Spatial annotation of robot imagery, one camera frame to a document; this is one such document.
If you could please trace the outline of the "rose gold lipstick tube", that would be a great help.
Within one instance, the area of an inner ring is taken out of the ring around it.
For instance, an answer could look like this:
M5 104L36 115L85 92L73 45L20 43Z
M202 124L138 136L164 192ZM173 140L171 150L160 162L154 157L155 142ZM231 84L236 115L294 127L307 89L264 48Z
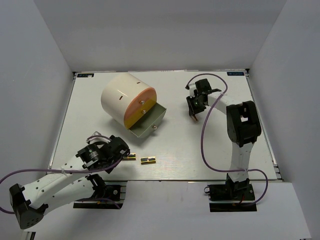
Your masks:
M191 118L192 118L195 122L198 122L198 121L199 121L195 115L192 115Z

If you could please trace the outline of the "black gold lipstick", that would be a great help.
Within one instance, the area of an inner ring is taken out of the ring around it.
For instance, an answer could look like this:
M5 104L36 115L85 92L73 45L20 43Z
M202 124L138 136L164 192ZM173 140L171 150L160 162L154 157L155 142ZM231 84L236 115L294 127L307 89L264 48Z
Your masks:
M136 154L135 153L131 153L128 156L123 157L123 161L134 161L136 160Z
M156 158L154 156L141 157L140 158L140 163L142 165L155 164L156 163Z

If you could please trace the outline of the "yellow drawer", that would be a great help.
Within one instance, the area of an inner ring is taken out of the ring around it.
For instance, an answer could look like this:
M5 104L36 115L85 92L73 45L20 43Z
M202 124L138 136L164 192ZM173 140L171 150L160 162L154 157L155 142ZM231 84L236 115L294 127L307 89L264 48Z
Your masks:
M157 102L156 97L142 100L135 98L127 107L123 123L125 128L131 128L140 118L144 116Z

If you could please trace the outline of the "grey bottom drawer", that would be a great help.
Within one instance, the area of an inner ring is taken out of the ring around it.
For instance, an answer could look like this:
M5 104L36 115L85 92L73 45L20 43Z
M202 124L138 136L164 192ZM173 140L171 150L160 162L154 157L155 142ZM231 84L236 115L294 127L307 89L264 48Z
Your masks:
M163 120L167 109L156 103L146 112L129 131L137 138L145 138L155 131Z

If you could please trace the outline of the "orange top drawer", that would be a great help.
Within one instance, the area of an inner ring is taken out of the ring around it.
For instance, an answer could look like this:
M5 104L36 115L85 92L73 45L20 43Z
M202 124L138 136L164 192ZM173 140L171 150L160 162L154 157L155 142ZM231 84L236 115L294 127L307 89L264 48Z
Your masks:
M148 112L157 102L157 93L153 87L149 87L139 93L128 105L124 114L124 123L133 125L143 115L143 111Z

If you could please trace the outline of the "cream cylindrical drawer organizer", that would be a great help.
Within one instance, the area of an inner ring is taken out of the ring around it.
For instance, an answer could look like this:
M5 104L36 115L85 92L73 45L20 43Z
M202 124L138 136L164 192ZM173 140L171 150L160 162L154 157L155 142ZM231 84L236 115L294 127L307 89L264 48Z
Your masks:
M124 115L132 100L151 86L129 73L120 73L103 89L100 102L103 110L124 128Z

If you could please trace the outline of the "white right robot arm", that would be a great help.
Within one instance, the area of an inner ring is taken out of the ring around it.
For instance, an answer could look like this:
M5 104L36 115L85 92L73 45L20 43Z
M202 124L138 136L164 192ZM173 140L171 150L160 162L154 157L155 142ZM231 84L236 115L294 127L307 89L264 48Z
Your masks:
M236 200L244 193L249 184L249 162L251 151L262 133L261 123L255 103L252 100L239 101L226 95L227 88L222 91L213 89L204 78L185 87L189 91L186 97L189 116L196 120L196 115L209 107L200 137L201 156L204 157L204 133L210 113L217 109L226 116L226 131L232 142L232 154L229 170L214 169L227 173L226 195Z

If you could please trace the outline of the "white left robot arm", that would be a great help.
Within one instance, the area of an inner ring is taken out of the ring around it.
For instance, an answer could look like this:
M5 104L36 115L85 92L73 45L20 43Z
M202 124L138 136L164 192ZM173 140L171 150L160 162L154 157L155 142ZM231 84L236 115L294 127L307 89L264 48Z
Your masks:
M20 229L38 224L49 212L74 201L111 201L113 189L99 175L112 170L130 154L120 137L99 136L80 149L60 169L26 185L9 188L10 204Z

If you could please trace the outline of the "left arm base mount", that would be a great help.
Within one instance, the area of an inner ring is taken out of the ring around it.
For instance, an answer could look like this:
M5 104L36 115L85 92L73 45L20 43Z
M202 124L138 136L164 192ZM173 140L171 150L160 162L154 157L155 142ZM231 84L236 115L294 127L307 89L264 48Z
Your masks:
M125 181L106 181L98 174L86 176L84 183L89 183L93 192L89 197L73 203L74 209L120 210L126 197Z

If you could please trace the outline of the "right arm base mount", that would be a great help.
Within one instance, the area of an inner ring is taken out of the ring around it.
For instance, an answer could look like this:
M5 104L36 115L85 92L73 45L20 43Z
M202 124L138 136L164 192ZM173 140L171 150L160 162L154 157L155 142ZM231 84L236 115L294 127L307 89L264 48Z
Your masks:
M211 213L256 212L256 197L252 184L248 188L231 193L226 184L209 184L204 188L208 195Z

